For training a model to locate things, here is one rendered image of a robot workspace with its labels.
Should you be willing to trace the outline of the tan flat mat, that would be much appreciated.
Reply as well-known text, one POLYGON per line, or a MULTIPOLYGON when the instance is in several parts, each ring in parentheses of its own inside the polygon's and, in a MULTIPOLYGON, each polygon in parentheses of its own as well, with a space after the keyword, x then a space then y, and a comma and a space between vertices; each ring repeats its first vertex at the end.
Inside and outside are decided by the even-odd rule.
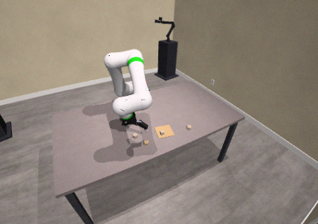
POLYGON ((171 127, 169 125, 164 125, 164 126, 160 126, 160 127, 155 127, 155 131, 158 135, 158 138, 165 138, 165 137, 169 137, 169 136, 174 136, 174 133, 171 129, 171 127), (160 134, 160 131, 164 130, 164 135, 160 134))

